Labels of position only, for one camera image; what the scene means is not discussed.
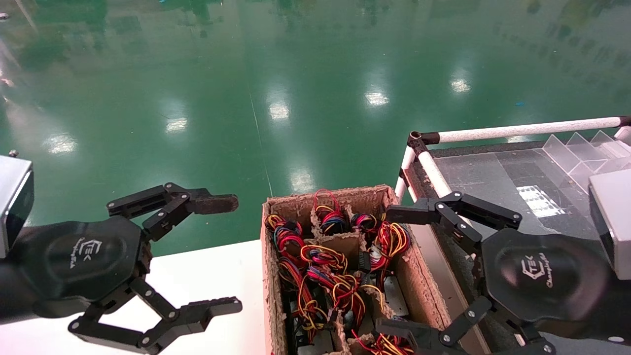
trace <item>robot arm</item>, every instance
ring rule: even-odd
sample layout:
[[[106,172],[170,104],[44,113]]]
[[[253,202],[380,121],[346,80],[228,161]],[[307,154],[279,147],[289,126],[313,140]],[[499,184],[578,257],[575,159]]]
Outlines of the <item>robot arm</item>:
[[[497,232],[482,240],[462,217]],[[539,331],[631,345],[631,329],[625,326],[631,315],[620,307],[631,301],[631,282],[618,280],[601,243],[524,234],[517,230],[521,218],[458,191],[421,198],[412,207],[389,207],[387,220],[440,225],[465,252],[475,254],[472,273],[480,297],[443,331],[392,320],[379,320],[377,331],[409,338],[418,354],[464,354],[458,340],[491,315],[526,342],[510,354],[554,354]]]
[[[0,157],[3,165],[1,159],[24,162]],[[15,180],[23,177],[20,172]],[[27,178],[32,182],[32,170]],[[14,190],[13,196],[33,196],[32,184],[15,185],[22,188]],[[187,190],[167,183],[109,202],[110,218],[101,222],[25,228],[28,199],[23,199],[28,207],[25,214],[25,208],[15,208],[15,201],[20,199],[12,200],[6,209],[11,213],[4,215],[13,222],[2,225],[7,252],[0,259],[0,325],[83,312],[68,326],[79,338],[158,354],[181,335],[204,332],[214,316],[242,309],[234,297],[193,302],[176,309],[144,280],[152,259],[150,241],[160,240],[190,214],[234,211],[238,206],[235,195],[213,196],[206,189]],[[153,214],[142,227],[130,221],[150,212]],[[103,314],[118,310],[135,296],[162,318],[155,327],[138,332],[98,322]]]

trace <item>white pipe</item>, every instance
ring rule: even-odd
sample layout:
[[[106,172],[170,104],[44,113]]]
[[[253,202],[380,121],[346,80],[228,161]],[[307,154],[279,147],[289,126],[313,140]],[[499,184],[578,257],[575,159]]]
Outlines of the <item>white pipe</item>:
[[[442,173],[436,166],[436,163],[433,161],[430,152],[424,151],[419,154],[418,161],[421,162],[423,170],[425,170],[425,174],[427,174],[427,177],[429,178],[434,190],[436,191],[436,195],[438,195],[439,198],[449,195],[451,193],[451,189],[447,184],[447,181],[443,177]]]
[[[416,193],[414,192],[414,189],[412,188],[412,186],[410,186],[410,187],[408,188],[408,191],[410,192],[410,196],[412,197],[412,201],[416,202],[416,200],[417,200],[418,198],[416,197]]]
[[[401,176],[396,181],[396,187],[394,188],[394,195],[399,199],[399,203],[401,203],[401,199],[403,198],[403,194],[405,193],[405,181],[401,179]]]
[[[512,136],[542,135],[567,131],[582,131],[585,129],[603,129],[618,127],[620,117],[604,117],[580,119],[578,121],[525,124],[522,126],[494,127],[467,129],[464,131],[440,132],[440,142],[485,140]]]
[[[412,161],[414,160],[414,150],[410,147],[405,148],[405,154],[403,154],[403,162],[401,163],[401,169],[406,170],[410,168]],[[399,203],[403,199],[405,193],[405,182],[401,177],[396,181],[396,187],[394,189],[394,195],[399,199]]]

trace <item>electrical cable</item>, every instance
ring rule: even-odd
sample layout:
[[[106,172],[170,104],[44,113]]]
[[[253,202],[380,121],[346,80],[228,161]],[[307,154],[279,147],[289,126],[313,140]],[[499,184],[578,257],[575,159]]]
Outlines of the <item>electrical cable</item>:
[[[370,247],[370,269],[377,272],[377,287],[383,291],[388,266],[392,259],[410,247],[410,233],[398,223],[382,222],[377,238]]]
[[[273,232],[273,241],[281,256],[288,258],[294,265],[302,269],[306,265],[299,255],[289,252],[290,244],[297,247],[298,251],[305,245],[302,239],[302,226],[298,222],[286,220],[283,217],[271,214],[265,220],[266,228]]]
[[[360,346],[373,355],[409,355],[414,350],[408,345],[407,340],[391,335],[379,334],[378,338],[369,345],[364,344],[357,336],[355,330],[351,331]]]
[[[371,214],[354,214],[351,217],[351,225],[364,233],[374,233],[377,231],[379,223],[377,218]]]
[[[318,205],[317,196],[320,192],[327,193],[333,200],[333,208],[325,205]],[[315,215],[321,222],[321,229],[324,235],[331,236],[336,233],[344,233],[348,231],[348,223],[346,217],[339,207],[338,200],[333,193],[327,189],[319,189],[314,195]]]
[[[303,324],[302,327],[307,331],[307,338],[309,344],[311,344],[316,336],[316,332],[322,330],[326,325],[324,321],[327,315],[322,308],[319,307],[317,300],[311,296],[309,288],[304,286],[306,278],[300,275],[298,267],[296,267],[289,258],[284,256],[279,259],[278,266],[283,280],[296,287],[297,310],[292,312],[292,316],[300,317],[299,323]]]
[[[326,265],[331,271],[346,273],[348,268],[348,260],[342,253],[338,253],[333,249],[325,248],[321,245],[304,245],[300,249],[300,257],[307,263],[319,266]]]

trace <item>red wire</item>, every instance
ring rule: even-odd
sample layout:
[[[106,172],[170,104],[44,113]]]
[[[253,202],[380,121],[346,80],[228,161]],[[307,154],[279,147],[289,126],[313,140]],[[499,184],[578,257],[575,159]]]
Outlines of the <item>red wire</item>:
[[[332,193],[332,192],[330,192],[330,191],[329,191],[329,190],[327,190],[327,189],[319,189],[319,190],[317,190],[317,191],[315,192],[315,195],[314,195],[314,209],[316,209],[316,208],[317,208],[317,196],[318,196],[318,194],[319,194],[320,192],[323,192],[323,191],[324,191],[324,192],[326,192],[327,194],[329,194],[329,196],[331,197],[331,199],[333,199],[333,204],[334,204],[334,206],[335,206],[335,210],[339,211],[339,203],[338,203],[338,200],[335,198],[335,196],[333,196],[333,193]]]
[[[362,348],[368,352],[372,353],[372,350],[370,350],[367,346],[365,346],[363,344],[363,342],[361,340],[359,340],[359,337],[357,336],[357,333],[355,333],[354,329],[351,329],[351,332],[353,333],[353,336],[357,339],[357,342],[362,346]]]

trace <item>cardboard divider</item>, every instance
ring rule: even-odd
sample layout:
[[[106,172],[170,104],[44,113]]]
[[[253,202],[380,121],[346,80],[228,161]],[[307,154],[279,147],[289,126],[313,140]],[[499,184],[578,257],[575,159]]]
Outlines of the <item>cardboard divider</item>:
[[[350,218],[353,212],[377,214],[387,206],[395,203],[396,197],[392,188],[380,185],[374,188],[353,188],[332,191],[344,211]],[[325,236],[320,230],[319,219],[313,209],[313,194],[289,196],[282,198],[270,198],[263,205],[262,221],[264,222],[270,213],[276,213],[286,219],[300,222],[303,232],[310,230],[313,236],[305,238],[306,243],[325,246],[342,252],[349,261],[349,269],[357,267],[358,252],[366,250],[365,237],[361,232],[347,232]],[[319,196],[319,203],[332,205],[330,197]],[[288,355],[287,339],[285,334],[284,319],[281,298],[281,282],[278,275],[278,256],[276,246],[271,239],[271,233],[267,231],[264,223],[261,226],[261,239],[263,248],[263,287],[264,287],[264,324],[266,326],[266,352],[265,355]],[[401,286],[401,291],[410,311],[410,318],[416,322],[429,324],[431,327],[444,329],[449,323],[449,315],[444,300],[433,281],[425,260],[421,254],[416,239],[411,236],[411,247],[403,255],[393,260],[393,267]],[[372,303],[373,319],[380,316],[392,317],[393,310],[384,305],[381,310],[379,293],[373,289],[366,289]],[[356,339],[346,339],[343,329],[343,319],[338,315],[334,323],[335,329],[331,331],[335,352],[330,355],[359,355],[367,354]],[[374,339],[372,334],[360,336],[364,344],[371,344]]]

